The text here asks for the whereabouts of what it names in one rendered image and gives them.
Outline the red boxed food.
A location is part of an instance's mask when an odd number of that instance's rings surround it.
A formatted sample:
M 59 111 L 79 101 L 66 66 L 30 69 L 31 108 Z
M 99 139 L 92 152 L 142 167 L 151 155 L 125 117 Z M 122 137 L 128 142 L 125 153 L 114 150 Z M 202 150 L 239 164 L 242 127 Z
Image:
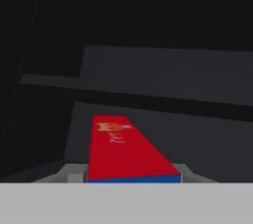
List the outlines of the red boxed food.
M 89 183 L 172 183 L 180 172 L 124 115 L 94 114 Z

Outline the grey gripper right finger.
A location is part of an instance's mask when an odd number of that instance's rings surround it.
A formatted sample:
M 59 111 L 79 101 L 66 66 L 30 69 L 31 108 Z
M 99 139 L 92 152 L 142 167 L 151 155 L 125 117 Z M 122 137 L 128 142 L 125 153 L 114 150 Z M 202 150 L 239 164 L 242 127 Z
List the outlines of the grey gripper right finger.
M 184 183 L 212 183 L 215 184 L 215 181 L 202 177 L 200 175 L 194 174 L 192 170 L 185 164 L 178 164 L 177 169 L 182 175 L 182 180 Z

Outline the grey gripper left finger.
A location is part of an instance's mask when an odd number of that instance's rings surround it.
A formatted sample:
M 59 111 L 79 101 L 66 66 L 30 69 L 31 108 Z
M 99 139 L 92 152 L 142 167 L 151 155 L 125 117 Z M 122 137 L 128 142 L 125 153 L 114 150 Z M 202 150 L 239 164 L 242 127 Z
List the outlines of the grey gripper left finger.
M 78 183 L 87 182 L 87 164 L 66 164 L 56 174 L 42 178 L 37 181 L 40 184 L 61 184 L 61 183 Z

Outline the dark cabinet shelf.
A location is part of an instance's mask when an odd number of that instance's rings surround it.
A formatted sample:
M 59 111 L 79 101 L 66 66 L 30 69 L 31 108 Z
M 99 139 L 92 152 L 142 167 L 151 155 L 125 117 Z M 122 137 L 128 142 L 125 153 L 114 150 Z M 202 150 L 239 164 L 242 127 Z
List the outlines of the dark cabinet shelf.
M 253 52 L 89 45 L 79 77 L 21 82 L 253 106 Z

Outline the dark cabinet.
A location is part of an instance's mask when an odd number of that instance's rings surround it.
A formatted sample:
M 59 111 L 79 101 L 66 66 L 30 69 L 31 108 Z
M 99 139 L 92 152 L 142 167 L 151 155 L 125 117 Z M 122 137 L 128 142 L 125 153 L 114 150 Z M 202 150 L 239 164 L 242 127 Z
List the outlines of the dark cabinet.
M 253 106 L 23 84 L 77 78 L 87 46 L 253 52 L 253 0 L 38 0 L 14 80 L 0 63 L 0 183 L 33 182 L 89 160 L 92 117 L 124 115 L 176 164 L 220 183 L 253 183 Z

